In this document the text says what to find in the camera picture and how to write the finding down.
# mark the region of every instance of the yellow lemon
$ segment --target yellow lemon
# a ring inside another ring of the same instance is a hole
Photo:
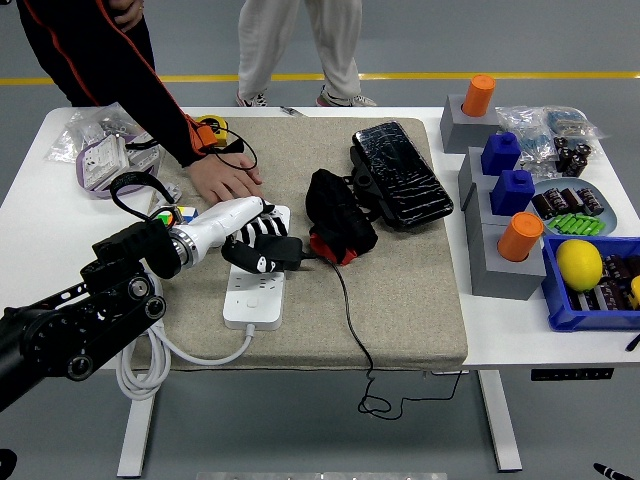
[[[576,292],[586,292],[602,278],[600,252],[586,240],[565,240],[556,251],[562,279]]]

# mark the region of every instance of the shoe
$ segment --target shoe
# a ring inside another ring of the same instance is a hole
[[[236,101],[238,102],[238,106],[240,107],[268,107],[267,99],[264,96],[264,93],[259,93],[255,97],[245,100],[240,98],[240,92],[236,92]]]
[[[318,98],[316,98],[316,105],[318,107],[377,107],[378,104],[368,97],[363,95],[356,95],[351,98],[338,98],[333,95],[329,95],[327,88],[323,85],[322,91]]]

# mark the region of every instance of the black sleeve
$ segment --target black sleeve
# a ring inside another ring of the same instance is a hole
[[[198,124],[182,112],[153,67],[113,22],[106,0],[22,3],[21,13],[28,12],[46,32],[41,38],[51,42],[95,105],[118,102],[182,166],[205,156]]]

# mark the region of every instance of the beige mat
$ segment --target beige mat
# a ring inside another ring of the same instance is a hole
[[[414,119],[397,119],[430,160],[426,132]],[[291,209],[291,235],[308,245],[311,223],[304,199],[311,175],[325,168],[349,175],[351,136],[383,123],[360,118],[229,118],[258,154],[265,198]],[[177,162],[167,158],[160,178],[183,189],[182,205],[207,206]],[[442,220],[419,233],[398,233],[374,222],[376,247],[341,267],[356,332],[376,367],[446,369],[461,365],[467,342],[449,244]],[[244,332],[222,319],[229,264],[210,251],[197,267],[163,281],[168,303],[168,337],[186,352],[219,358],[235,352]],[[134,364],[147,363],[148,348],[136,350]],[[330,266],[307,260],[288,272],[282,326],[257,332],[249,350],[226,368],[359,369],[366,358],[352,338],[338,277]],[[198,369],[174,356],[173,368]]]

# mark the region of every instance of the blue bin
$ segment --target blue bin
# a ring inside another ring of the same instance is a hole
[[[576,238],[592,243],[602,257],[618,254],[623,258],[640,255],[640,238],[545,235],[542,256],[547,271],[542,291],[549,307],[549,324],[558,332],[577,330],[640,330],[640,310],[573,310],[562,280],[556,251],[566,240]]]

